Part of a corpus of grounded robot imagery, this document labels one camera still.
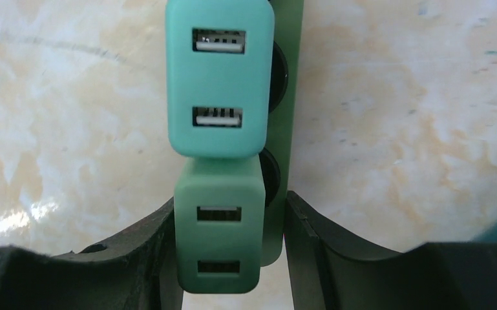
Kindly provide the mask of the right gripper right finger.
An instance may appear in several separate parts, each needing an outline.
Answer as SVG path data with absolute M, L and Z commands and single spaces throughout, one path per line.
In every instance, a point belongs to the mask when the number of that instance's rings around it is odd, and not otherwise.
M 286 197 L 296 309 L 497 309 L 497 243 L 430 242 L 399 253 Z

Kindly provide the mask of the green power strip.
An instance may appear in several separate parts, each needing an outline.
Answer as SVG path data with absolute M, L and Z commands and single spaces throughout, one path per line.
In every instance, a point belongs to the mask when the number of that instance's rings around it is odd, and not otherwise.
M 265 209 L 261 266 L 275 262 L 282 251 L 304 12 L 304 1 L 271 1 L 270 4 L 275 13 L 275 42 L 267 141 L 260 154 L 269 196 Z

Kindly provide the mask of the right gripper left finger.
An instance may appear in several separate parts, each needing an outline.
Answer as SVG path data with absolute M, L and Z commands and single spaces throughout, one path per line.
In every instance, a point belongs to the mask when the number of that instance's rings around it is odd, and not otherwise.
M 173 201 L 84 250 L 0 247 L 0 309 L 180 309 Z

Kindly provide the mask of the light green plug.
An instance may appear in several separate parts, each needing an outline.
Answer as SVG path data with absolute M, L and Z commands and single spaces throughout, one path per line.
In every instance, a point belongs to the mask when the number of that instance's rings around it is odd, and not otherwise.
M 178 282 L 242 294 L 260 278 L 266 190 L 258 156 L 189 158 L 174 188 Z

